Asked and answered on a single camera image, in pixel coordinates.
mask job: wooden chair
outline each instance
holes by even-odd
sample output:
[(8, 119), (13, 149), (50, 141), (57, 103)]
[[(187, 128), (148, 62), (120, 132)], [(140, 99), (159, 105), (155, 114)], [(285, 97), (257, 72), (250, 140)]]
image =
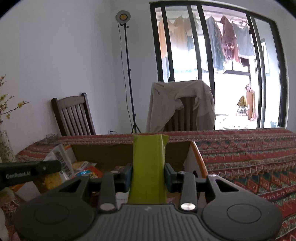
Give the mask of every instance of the wooden chair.
[(58, 100), (52, 108), (62, 136), (95, 135), (86, 93)]
[(163, 131), (196, 131), (197, 110), (193, 110), (194, 97), (180, 98), (184, 106), (176, 110), (171, 119), (166, 123)]

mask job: light stand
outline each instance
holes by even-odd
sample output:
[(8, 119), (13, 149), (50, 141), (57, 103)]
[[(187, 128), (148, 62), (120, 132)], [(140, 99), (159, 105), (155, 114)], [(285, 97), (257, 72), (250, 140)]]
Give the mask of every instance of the light stand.
[(131, 132), (133, 133), (133, 131), (135, 131), (135, 133), (137, 133), (137, 130), (141, 133), (139, 127), (136, 124), (136, 114), (135, 114), (135, 110), (133, 107), (133, 93), (132, 93), (132, 89), (131, 89), (131, 69), (129, 68), (129, 60), (128, 60), (128, 42), (127, 42), (127, 38), (126, 38), (126, 28), (128, 28), (128, 26), (126, 26), (126, 23), (120, 23), (120, 26), (124, 26), (124, 38), (126, 40), (126, 60), (128, 63), (128, 82), (129, 82), (129, 86), (130, 86), (130, 94), (131, 94), (131, 108), (132, 108), (132, 112), (133, 112), (133, 127)]

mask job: sliding glass door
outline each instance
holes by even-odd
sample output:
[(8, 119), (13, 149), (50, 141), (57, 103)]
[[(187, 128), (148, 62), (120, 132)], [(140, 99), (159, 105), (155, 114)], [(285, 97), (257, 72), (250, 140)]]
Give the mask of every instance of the sliding glass door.
[(284, 127), (287, 80), (273, 21), (192, 1), (151, 3), (151, 17), (159, 81), (203, 80), (215, 129)]

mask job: vase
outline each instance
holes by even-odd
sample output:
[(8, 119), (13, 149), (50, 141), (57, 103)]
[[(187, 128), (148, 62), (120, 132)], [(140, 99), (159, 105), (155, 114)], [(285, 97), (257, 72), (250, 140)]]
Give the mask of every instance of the vase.
[(16, 162), (6, 130), (0, 129), (0, 157), (3, 163)]

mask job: barcode label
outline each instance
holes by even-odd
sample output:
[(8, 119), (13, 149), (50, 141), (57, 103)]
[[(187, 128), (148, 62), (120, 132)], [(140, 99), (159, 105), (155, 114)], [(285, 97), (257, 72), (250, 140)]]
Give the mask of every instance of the barcode label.
[(66, 164), (65, 160), (63, 159), (61, 153), (59, 151), (55, 152), (55, 155), (58, 159), (58, 161), (61, 163), (62, 165), (62, 169), (60, 171), (61, 174), (63, 174), (63, 171), (66, 173), (66, 175), (70, 178), (71, 177), (71, 171), (68, 167), (68, 165)]

